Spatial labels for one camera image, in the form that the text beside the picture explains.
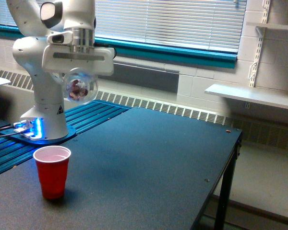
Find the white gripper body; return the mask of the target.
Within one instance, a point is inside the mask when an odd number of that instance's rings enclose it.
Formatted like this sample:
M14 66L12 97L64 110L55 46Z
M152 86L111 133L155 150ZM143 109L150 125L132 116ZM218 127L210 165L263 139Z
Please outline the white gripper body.
M94 75L111 76L115 49L94 45L93 30L67 30L47 37L42 68L47 72L67 73L83 68Z

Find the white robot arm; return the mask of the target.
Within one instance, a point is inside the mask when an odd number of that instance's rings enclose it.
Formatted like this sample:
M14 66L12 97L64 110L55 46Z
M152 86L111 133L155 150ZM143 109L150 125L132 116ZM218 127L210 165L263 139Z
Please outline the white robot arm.
M68 135L64 98L79 104L95 99L98 76L114 72L116 51L95 45L95 2L9 0L9 11L23 34L13 57L30 75L35 105L22 115L15 132L32 141Z

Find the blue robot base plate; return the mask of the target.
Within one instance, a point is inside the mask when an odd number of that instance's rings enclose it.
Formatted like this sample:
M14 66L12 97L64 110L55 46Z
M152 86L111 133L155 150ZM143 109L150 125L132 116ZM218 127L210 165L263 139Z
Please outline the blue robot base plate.
M64 143L65 141L72 139L76 136L76 130L74 127L67 125L68 128L68 135L59 139L44 139L44 140L31 140L27 137L25 137L22 134L16 134L12 136L8 136L9 139L18 141L27 145L31 146L53 146L53 145L59 145L61 143Z

